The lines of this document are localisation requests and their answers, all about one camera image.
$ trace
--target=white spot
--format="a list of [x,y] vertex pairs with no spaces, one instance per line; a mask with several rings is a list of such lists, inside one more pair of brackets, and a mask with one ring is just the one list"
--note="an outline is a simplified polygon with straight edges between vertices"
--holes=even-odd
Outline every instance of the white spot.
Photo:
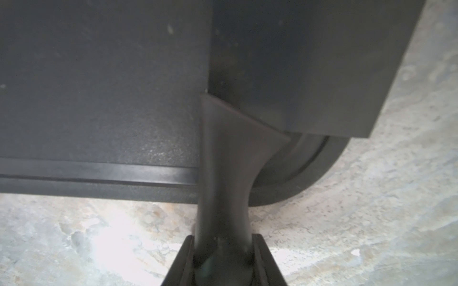
[[360,249],[359,248],[353,249],[351,251],[351,254],[353,254],[354,256],[360,256]]
[[169,32],[170,35],[173,35],[173,27],[172,25],[167,25],[167,31]]
[[143,221],[147,224],[150,224],[154,221],[154,218],[150,215],[146,215],[144,218],[143,218]]

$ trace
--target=concrete floor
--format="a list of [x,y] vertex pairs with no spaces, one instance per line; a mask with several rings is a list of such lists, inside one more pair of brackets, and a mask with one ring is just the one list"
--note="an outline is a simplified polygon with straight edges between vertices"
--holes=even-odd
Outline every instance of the concrete floor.
[[[0,285],[160,285],[196,206],[0,194]],[[458,285],[458,1],[427,2],[370,139],[250,209],[289,285]]]

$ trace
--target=stain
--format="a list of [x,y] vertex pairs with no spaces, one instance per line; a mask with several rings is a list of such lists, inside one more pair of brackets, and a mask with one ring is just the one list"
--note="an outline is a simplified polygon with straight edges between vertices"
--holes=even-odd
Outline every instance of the stain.
[[144,204],[135,210],[135,216],[141,219],[142,224],[147,230],[156,230],[164,224],[167,213],[159,206],[154,204]]
[[456,254],[458,249],[458,221],[443,222],[444,226],[425,230],[414,227],[400,238],[395,246],[410,255],[440,256]]
[[71,233],[71,228],[66,223],[59,222],[59,229],[60,229],[61,232],[65,233],[65,234],[70,234]]
[[83,258],[85,261],[91,261],[90,258],[92,247],[91,242],[87,236],[82,232],[74,232],[71,235],[71,242],[73,244],[76,252]]
[[163,209],[166,211],[166,212],[175,212],[175,204],[171,204],[171,203],[163,203],[161,204],[163,206]]

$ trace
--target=black plastic bracket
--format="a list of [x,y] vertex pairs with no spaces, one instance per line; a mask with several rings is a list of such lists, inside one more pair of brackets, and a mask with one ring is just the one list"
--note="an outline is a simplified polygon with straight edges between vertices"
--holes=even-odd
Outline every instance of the black plastic bracket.
[[[254,275],[251,286],[286,286],[286,282],[261,234],[253,234]],[[196,286],[194,281],[194,237],[181,245],[162,286]]]

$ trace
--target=dark gray panel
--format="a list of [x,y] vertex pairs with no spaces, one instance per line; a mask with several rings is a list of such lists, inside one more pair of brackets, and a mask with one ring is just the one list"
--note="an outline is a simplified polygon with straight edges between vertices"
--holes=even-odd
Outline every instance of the dark gray panel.
[[281,130],[368,137],[423,3],[217,0],[209,92]]
[[2,1],[0,157],[198,166],[211,1]]

